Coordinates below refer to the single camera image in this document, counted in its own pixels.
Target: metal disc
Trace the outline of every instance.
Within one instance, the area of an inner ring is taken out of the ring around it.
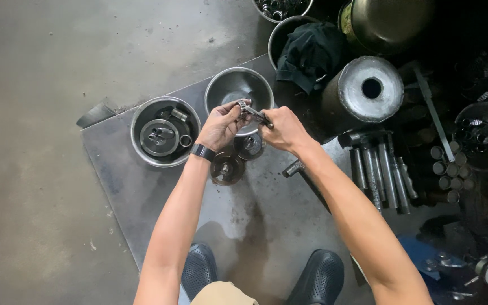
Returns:
[[[166,128],[173,130],[173,138],[162,138],[153,136],[153,130],[156,128]],[[169,121],[163,119],[157,119],[149,121],[144,124],[144,127],[140,130],[140,145],[148,154],[155,157],[164,157],[172,154],[178,147],[178,141],[180,139],[180,133],[178,129]]]
[[[239,157],[250,161],[259,158],[263,154],[266,142],[263,141],[260,135],[253,134],[247,137],[235,137],[233,147]]]
[[[242,178],[245,169],[244,162],[229,148],[214,157],[210,164],[210,176],[214,183],[229,186]]]

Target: khaki shorts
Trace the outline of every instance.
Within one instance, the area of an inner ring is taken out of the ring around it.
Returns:
[[[231,282],[213,282],[206,285],[190,305],[258,305]]]

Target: black wristwatch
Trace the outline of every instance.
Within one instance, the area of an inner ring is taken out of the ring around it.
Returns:
[[[193,147],[191,148],[191,153],[196,156],[203,157],[210,162],[212,162],[214,160],[214,157],[216,156],[215,151],[197,143],[193,144]]]

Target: dark green cloth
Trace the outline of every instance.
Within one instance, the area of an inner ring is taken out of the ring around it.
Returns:
[[[323,75],[332,78],[340,62],[345,37],[329,22],[301,25],[289,39],[278,60],[276,80],[292,81],[309,94]]]

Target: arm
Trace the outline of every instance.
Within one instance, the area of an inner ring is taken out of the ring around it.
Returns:
[[[263,138],[305,165],[329,205],[342,239],[361,265],[377,304],[432,304],[424,281],[383,217],[304,130],[287,107],[264,110],[274,124]]]
[[[250,118],[238,119],[236,102],[213,109],[195,141],[213,151],[227,145]],[[197,229],[210,162],[190,155],[146,250],[134,305],[177,304],[180,278]]]

